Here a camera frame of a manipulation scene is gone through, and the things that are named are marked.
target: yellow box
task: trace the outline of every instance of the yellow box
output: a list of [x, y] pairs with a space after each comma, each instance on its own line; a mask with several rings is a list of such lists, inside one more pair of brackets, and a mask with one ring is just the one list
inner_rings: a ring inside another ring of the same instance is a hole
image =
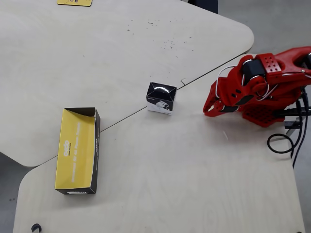
[[91, 6], [92, 0], [57, 0], [58, 5]]
[[55, 189], [63, 194], [96, 193], [100, 117], [96, 108], [63, 110]]

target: black cable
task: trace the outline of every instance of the black cable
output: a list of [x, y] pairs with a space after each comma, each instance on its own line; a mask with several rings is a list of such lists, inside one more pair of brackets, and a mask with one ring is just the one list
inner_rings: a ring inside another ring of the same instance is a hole
[[[297, 111], [298, 111], [298, 115], [299, 115], [300, 127], [299, 127], [299, 135], [298, 135], [298, 138], [297, 138], [297, 141], [295, 142], [295, 144], [293, 143], [293, 141], [292, 141], [292, 139], [290, 137], [288, 137], [286, 134], [282, 134], [282, 133], [275, 133], [275, 134], [271, 135], [270, 137], [268, 137], [268, 140], [267, 140], [268, 148], [271, 151], [273, 151], [274, 153], [277, 153], [277, 154], [286, 154], [286, 153], [290, 152], [291, 153], [291, 158], [293, 157], [294, 149], [298, 145], [298, 143], [300, 141], [301, 134], [302, 134], [302, 115], [301, 115], [301, 104], [300, 104], [299, 100], [296, 101], [296, 107], [297, 107]], [[271, 147], [271, 145], [270, 145], [270, 141], [271, 141], [271, 139], [273, 137], [277, 137], [277, 136], [285, 137], [286, 139], [288, 139], [292, 147], [289, 148], [288, 150], [284, 150], [284, 151], [278, 151], [278, 150], [273, 149]]]
[[301, 139], [301, 142], [299, 144], [299, 147], [296, 151], [296, 155], [294, 157], [294, 162], [293, 162], [293, 167], [295, 166], [295, 163], [296, 163], [296, 159], [297, 159], [297, 156], [298, 156], [298, 153], [300, 151], [300, 148], [301, 148], [301, 145], [303, 143], [303, 141], [305, 140], [305, 136], [306, 136], [306, 132], [307, 132], [307, 124], [308, 124], [308, 113], [309, 113], [309, 101], [308, 101], [308, 96], [307, 96], [307, 93], [306, 93], [306, 90], [305, 88], [302, 89], [303, 93], [302, 93], [302, 101], [303, 101], [303, 104], [305, 105], [305, 111], [306, 111], [306, 122], [305, 122], [305, 129], [303, 131], [303, 136], [302, 136], [302, 139]]

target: red robotic hand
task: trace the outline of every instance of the red robotic hand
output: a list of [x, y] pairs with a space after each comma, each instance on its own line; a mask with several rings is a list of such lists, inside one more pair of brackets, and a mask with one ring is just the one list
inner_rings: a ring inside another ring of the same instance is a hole
[[311, 84], [311, 46], [273, 55], [243, 57], [228, 77], [211, 86], [203, 112], [208, 117], [239, 111], [242, 117], [268, 127], [284, 117], [274, 115], [295, 103], [301, 87]]

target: gray floor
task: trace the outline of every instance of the gray floor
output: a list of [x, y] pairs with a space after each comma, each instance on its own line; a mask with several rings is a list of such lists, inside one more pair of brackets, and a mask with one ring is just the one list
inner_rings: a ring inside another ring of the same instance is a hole
[[[254, 33], [252, 53], [278, 53], [311, 45], [310, 0], [219, 0], [219, 14], [247, 25]], [[295, 167], [306, 232], [311, 232], [311, 123]], [[0, 153], [0, 231], [11, 233], [22, 178], [30, 171]]]

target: wooden table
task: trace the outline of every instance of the wooden table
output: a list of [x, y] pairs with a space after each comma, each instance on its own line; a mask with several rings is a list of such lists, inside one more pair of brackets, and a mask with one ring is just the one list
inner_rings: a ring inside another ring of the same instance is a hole
[[220, 69], [178, 90], [173, 116], [145, 108], [101, 132], [97, 194], [55, 191], [57, 158], [30, 171], [14, 233], [34, 223], [45, 233], [304, 233], [289, 155], [266, 145], [282, 124], [204, 116]]
[[101, 129], [146, 106], [149, 82], [184, 86], [249, 50], [243, 24], [177, 0], [0, 1], [0, 151], [24, 166], [58, 152], [62, 109]]

